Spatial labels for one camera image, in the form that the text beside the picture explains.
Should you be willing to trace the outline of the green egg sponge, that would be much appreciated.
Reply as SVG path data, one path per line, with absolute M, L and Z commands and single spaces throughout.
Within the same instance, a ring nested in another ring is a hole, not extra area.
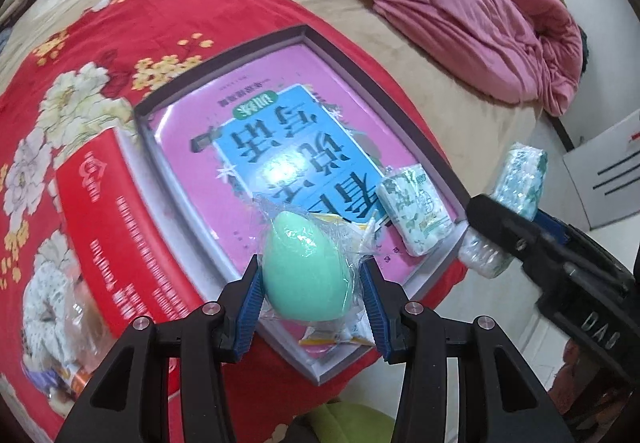
M 317 222 L 292 211 L 271 222 L 262 249 L 262 279 L 277 315 L 299 323 L 332 322 L 352 307 L 347 259 Z

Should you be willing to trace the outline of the yellow packaged sponge wrapper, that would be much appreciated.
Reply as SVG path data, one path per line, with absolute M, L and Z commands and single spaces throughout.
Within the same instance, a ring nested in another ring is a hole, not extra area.
M 374 345 L 359 276 L 375 254 L 376 219 L 355 223 L 254 198 L 266 304 L 260 317 L 299 329 L 297 345 Z

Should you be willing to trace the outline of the white paper with lines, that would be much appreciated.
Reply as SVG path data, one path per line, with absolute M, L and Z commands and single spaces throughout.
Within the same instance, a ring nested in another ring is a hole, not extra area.
M 563 156 L 590 229 L 638 214 L 639 111 Z

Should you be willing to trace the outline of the beige bed sheet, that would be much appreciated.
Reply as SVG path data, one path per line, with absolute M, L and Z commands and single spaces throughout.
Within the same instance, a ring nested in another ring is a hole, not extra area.
M 27 55 L 102 0 L 38 0 L 17 24 L 1 55 L 9 85 Z M 370 0 L 294 0 L 372 55 L 404 89 L 435 134 L 465 189 L 488 188 L 506 149 L 526 142 L 541 116 L 536 105 L 486 100 L 452 78 L 370 8 Z

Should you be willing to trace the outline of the red tissue box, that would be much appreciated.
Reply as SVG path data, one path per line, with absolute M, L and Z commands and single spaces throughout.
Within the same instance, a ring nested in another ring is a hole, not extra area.
M 114 337 L 140 315 L 175 321 L 219 297 L 213 266 L 124 130 L 106 129 L 78 148 L 55 183 L 80 274 Z

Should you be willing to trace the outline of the green object on floor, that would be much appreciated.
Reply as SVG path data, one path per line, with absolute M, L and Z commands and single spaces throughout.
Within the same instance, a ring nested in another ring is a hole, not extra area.
M 390 443 L 394 424 L 382 411 L 335 400 L 297 416 L 283 442 Z

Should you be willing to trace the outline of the white orange bottle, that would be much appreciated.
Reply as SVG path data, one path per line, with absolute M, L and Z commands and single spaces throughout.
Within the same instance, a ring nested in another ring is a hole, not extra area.
M 81 395 L 92 377 L 90 371 L 77 361 L 62 364 L 58 367 L 58 374 L 75 399 Z

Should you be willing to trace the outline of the white floral scrunchie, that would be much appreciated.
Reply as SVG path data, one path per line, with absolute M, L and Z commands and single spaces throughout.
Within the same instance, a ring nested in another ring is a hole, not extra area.
M 73 291 L 78 267 L 42 263 L 23 293 L 23 333 L 35 371 L 76 361 L 81 349 L 73 331 Z

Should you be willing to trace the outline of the dark tray with pink book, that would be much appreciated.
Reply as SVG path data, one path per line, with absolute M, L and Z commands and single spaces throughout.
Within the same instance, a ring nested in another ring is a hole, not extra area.
M 205 297 L 239 278 L 281 209 L 371 231 L 384 276 L 412 299 L 433 288 L 466 229 L 469 194 L 390 95 L 342 48 L 307 25 L 218 54 L 153 91 L 134 110 L 141 143 L 196 253 Z M 387 174 L 420 166 L 451 231 L 413 257 L 378 200 Z

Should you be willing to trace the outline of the red floral blanket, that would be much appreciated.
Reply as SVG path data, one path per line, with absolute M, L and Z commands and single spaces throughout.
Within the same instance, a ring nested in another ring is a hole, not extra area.
M 246 40 L 308 24 L 356 61 L 411 117 L 408 86 L 309 4 L 294 0 L 99 0 L 56 8 L 51 37 L 28 49 L 1 96 L 1 395 L 34 440 L 62 418 L 22 371 L 22 302 L 43 263 L 74 263 L 54 206 L 53 160 L 102 129 L 128 124 L 134 105 L 172 77 Z

